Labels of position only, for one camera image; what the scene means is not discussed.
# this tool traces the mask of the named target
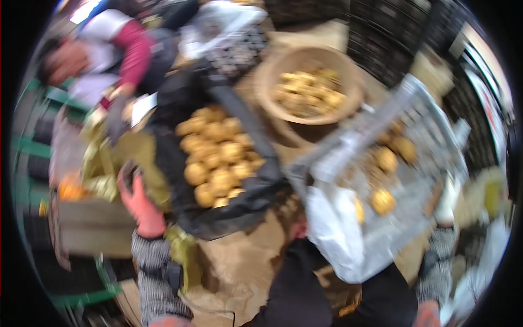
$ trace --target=white plastic bag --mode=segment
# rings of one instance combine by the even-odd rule
[[[309,240],[346,283],[359,284],[364,254],[361,226],[356,218],[353,190],[337,187],[331,206],[325,193],[310,186],[306,203]]]
[[[267,13],[254,6],[215,0],[200,7],[196,16],[180,28],[178,45],[184,57],[199,59],[206,52],[230,47],[245,32],[262,22]]]
[[[458,282],[454,300],[456,319],[466,318],[490,284],[507,246],[510,231],[500,217],[492,222],[485,238],[483,253],[477,267],[470,268]]]

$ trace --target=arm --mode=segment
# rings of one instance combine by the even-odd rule
[[[454,208],[461,192],[461,183],[447,173],[444,189],[434,213],[437,226],[430,236],[429,251],[437,258],[423,271],[415,287],[418,313],[413,327],[440,327],[439,310],[452,290],[451,258],[457,234],[454,229]]]
[[[138,290],[142,324],[145,327],[190,327],[192,312],[169,283],[149,276],[145,271],[165,270],[170,259],[170,244],[163,238],[166,225],[163,213],[148,199],[139,169],[127,162],[118,174],[122,202],[137,221],[132,236],[132,254],[137,259]]]
[[[124,50],[117,86],[122,86],[128,96],[133,95],[149,69],[151,47],[155,45],[143,26],[118,10],[108,9],[91,19],[81,34]]]
[[[456,241],[453,227],[438,226],[430,236],[430,251],[440,261],[423,276],[415,287],[418,297],[418,313],[413,327],[440,327],[439,309],[445,304],[452,289],[450,257]]]

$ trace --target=black bag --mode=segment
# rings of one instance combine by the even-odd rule
[[[226,84],[210,63],[202,59],[166,79],[157,95],[157,109],[145,129],[156,137],[156,165],[166,177],[173,213],[187,233],[214,240],[259,224],[276,192],[286,185],[276,151],[266,139],[263,127],[245,102]],[[229,116],[237,117],[254,141],[255,151],[265,159],[256,177],[243,181],[245,189],[229,205],[203,209],[197,205],[194,187],[184,178],[187,154],[180,149],[175,127],[210,103],[221,105]]]

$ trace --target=black and white patterned sleeve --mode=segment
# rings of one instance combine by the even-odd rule
[[[163,238],[148,240],[138,236],[134,231],[132,236],[132,254],[138,265],[145,269],[166,269],[169,262],[170,244]],[[140,292],[140,309],[142,324],[150,326],[154,321],[169,315],[174,315],[188,321],[192,320],[192,312],[185,303],[172,291],[170,285],[159,279],[149,277],[140,270],[138,274],[138,290]]]
[[[415,287],[418,302],[436,300],[441,308],[452,290],[451,256],[457,234],[454,228],[436,228],[432,231],[429,247],[439,261],[423,276]]]

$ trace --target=red glove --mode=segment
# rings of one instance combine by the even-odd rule
[[[163,212],[145,194],[140,168],[127,161],[118,174],[118,188],[123,204],[137,221],[138,235],[146,239],[162,236],[167,228]]]

